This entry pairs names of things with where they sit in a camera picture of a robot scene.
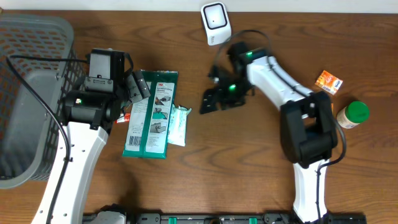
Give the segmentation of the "white mint wipes pack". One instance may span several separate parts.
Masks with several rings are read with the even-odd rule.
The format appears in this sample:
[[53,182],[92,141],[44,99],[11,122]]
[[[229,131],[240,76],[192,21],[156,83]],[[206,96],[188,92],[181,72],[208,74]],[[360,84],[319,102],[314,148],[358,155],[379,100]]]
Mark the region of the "white mint wipes pack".
[[167,138],[168,143],[185,147],[187,116],[191,110],[191,108],[172,105]]

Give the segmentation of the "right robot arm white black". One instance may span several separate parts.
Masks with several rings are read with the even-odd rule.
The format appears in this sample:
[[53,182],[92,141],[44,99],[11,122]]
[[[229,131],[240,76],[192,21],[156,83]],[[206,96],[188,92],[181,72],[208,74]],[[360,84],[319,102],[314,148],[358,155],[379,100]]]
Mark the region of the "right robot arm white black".
[[325,223],[325,172],[334,163],[331,156],[339,131],[330,97],[302,86],[266,49],[249,50],[238,43],[228,49],[227,56],[233,71],[225,70],[214,59],[208,76],[216,85],[204,92],[200,113],[242,106],[248,91],[258,88],[279,110],[281,148],[294,169],[295,200],[290,220]]

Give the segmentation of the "green lid jar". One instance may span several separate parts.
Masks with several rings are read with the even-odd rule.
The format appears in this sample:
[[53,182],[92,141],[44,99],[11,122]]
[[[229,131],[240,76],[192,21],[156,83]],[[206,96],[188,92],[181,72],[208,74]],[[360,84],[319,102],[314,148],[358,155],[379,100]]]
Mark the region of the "green lid jar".
[[351,129],[369,119],[370,110],[362,101],[353,101],[344,107],[337,115],[338,124],[345,129]]

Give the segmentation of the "red snack stick packet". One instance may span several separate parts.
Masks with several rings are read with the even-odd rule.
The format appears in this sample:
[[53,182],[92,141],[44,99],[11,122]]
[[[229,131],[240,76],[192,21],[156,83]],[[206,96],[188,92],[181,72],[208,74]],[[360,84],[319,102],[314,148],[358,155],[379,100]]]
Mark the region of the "red snack stick packet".
[[115,123],[125,123],[130,121],[131,114],[125,113],[121,114],[121,116],[115,121]]

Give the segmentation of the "green white gloves package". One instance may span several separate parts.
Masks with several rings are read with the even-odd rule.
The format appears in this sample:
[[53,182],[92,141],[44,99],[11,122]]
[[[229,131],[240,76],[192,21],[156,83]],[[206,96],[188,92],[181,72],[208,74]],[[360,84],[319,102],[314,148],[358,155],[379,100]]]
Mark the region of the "green white gloves package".
[[132,105],[124,157],[165,159],[170,114],[177,87],[177,71],[137,70],[150,97]]

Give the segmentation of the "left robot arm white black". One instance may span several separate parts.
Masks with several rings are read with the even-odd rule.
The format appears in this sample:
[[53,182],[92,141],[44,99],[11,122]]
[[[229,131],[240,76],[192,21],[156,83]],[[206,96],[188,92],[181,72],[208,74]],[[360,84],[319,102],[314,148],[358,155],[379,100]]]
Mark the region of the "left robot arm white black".
[[141,72],[92,75],[62,98],[55,160],[33,223],[82,223],[96,163],[123,107],[150,97]]

